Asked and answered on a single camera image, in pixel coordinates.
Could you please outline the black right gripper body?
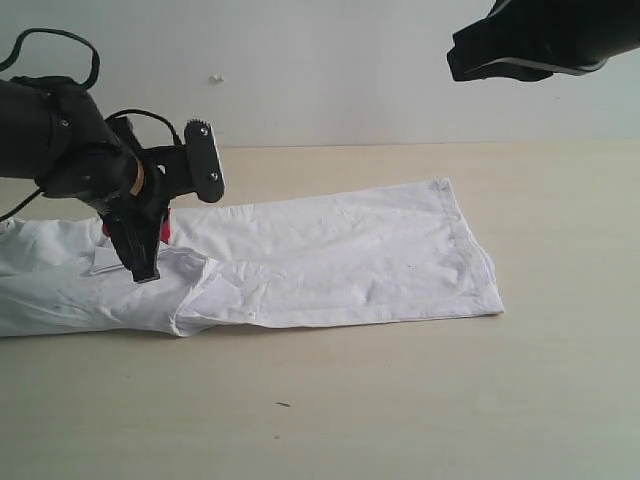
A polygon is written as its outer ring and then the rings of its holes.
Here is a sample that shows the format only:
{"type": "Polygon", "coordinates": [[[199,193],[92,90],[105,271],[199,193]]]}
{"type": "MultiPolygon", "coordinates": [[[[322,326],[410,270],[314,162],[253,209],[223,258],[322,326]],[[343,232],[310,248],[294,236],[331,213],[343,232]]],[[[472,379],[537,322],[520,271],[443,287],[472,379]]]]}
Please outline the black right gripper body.
{"type": "Polygon", "coordinates": [[[639,48],[639,2],[498,1],[487,26],[499,61],[585,75],[639,48]]]}

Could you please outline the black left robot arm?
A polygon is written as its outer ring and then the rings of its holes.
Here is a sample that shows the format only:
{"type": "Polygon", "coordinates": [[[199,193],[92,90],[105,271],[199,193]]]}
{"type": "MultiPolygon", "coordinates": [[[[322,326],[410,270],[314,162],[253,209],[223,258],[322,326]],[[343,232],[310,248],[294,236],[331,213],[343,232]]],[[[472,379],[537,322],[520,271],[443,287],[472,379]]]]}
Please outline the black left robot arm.
{"type": "Polygon", "coordinates": [[[106,123],[90,95],[63,77],[1,83],[1,175],[99,215],[135,282],[159,278],[168,200],[161,173],[106,123]]]}

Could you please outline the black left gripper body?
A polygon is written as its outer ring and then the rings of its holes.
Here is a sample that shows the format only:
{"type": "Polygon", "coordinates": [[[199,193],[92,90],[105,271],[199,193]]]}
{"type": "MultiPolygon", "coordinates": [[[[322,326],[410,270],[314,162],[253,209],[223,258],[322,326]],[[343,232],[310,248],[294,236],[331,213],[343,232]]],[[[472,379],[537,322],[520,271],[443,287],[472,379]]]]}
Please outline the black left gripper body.
{"type": "Polygon", "coordinates": [[[141,145],[127,117],[100,117],[92,125],[92,207],[107,232],[108,219],[128,221],[139,245],[152,224],[160,225],[161,238],[168,217],[161,173],[144,159],[148,148],[152,147],[141,145]]]}

